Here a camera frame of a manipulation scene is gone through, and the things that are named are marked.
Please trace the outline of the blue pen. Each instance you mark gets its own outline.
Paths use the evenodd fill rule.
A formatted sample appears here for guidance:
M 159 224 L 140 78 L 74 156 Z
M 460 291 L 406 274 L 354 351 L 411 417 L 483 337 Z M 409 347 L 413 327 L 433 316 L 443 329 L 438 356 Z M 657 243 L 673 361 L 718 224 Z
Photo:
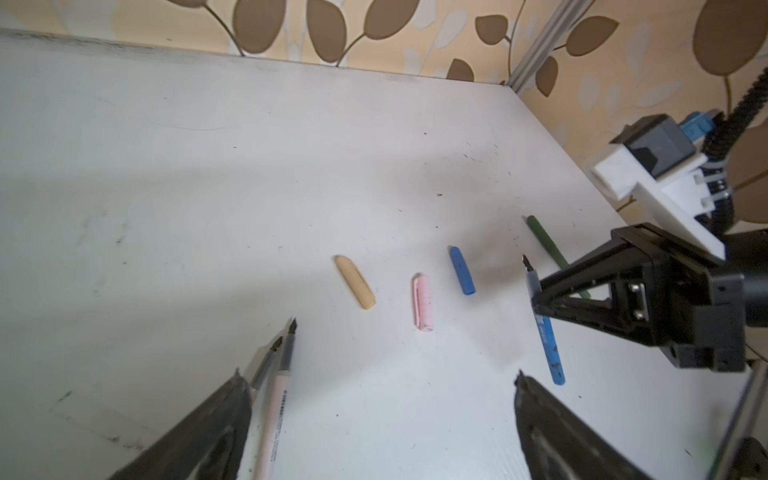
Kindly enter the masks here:
M 525 281 L 530 298 L 541 292 L 541 284 L 536 270 L 528 258 L 523 255 L 522 262 L 525 269 Z M 552 381 L 557 386 L 563 386 L 566 378 L 560 359 L 555 334 L 549 317 L 533 313 L 537 330 L 544 350 L 546 362 Z

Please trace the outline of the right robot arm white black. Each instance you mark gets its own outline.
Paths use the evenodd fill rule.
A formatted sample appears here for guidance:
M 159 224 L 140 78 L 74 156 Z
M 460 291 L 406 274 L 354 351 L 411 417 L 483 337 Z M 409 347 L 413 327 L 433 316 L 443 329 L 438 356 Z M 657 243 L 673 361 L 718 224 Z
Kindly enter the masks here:
M 767 176 L 746 162 L 767 136 L 767 78 L 726 111 L 683 121 L 646 116 L 609 144 L 589 176 L 647 221 L 557 273 L 525 269 L 552 380 L 565 381 L 553 320 L 659 349 L 679 369 L 749 378 L 713 459 L 712 479 L 767 475 L 767 356 L 751 329 L 767 325 Z

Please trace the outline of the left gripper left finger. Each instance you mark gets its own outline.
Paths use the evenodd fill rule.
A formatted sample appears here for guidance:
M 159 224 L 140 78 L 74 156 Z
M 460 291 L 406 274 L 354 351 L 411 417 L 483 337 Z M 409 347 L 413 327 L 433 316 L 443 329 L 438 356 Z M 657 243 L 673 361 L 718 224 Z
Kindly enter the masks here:
M 251 388 L 240 373 L 235 373 L 177 425 L 111 477 L 235 479 L 251 415 Z

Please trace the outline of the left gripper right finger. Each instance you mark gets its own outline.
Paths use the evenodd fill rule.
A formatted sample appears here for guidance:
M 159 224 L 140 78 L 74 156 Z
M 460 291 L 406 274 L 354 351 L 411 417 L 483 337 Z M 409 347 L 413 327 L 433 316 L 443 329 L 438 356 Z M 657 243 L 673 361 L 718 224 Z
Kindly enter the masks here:
M 646 479 L 535 378 L 515 381 L 516 425 L 533 479 Z

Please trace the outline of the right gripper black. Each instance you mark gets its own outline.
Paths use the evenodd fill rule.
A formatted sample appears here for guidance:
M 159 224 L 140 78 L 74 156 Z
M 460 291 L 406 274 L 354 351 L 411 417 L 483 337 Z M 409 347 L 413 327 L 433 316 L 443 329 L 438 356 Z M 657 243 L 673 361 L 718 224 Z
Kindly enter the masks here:
M 741 372 L 745 330 L 767 326 L 767 231 L 724 241 L 721 259 L 650 224 L 615 229 L 607 243 L 541 280 L 531 291 L 533 311 L 658 346 L 681 369 Z M 566 296 L 601 285 L 645 300 L 649 323 L 626 301 Z

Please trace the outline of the green pen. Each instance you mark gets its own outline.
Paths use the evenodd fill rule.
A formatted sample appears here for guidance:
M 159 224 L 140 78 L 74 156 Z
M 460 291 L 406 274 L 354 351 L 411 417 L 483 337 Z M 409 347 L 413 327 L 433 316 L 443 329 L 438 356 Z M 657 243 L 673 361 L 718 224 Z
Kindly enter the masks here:
M 545 231 L 544 227 L 539 222 L 539 220 L 533 215 L 524 216 L 523 219 L 525 221 L 525 224 L 529 228 L 529 230 L 533 233 L 533 235 L 539 242 L 539 244 L 544 248 L 547 254 L 555 261 L 557 266 L 561 270 L 568 268 L 570 264 L 565 259 L 565 257 L 559 250 L 558 246 L 555 244 L 554 240 Z M 526 256 L 523 256 L 522 261 L 525 268 L 526 284 L 528 287 L 529 295 L 533 297 L 537 293 L 537 290 L 534 288 L 534 286 L 537 284 L 537 281 L 533 280 L 534 268 Z

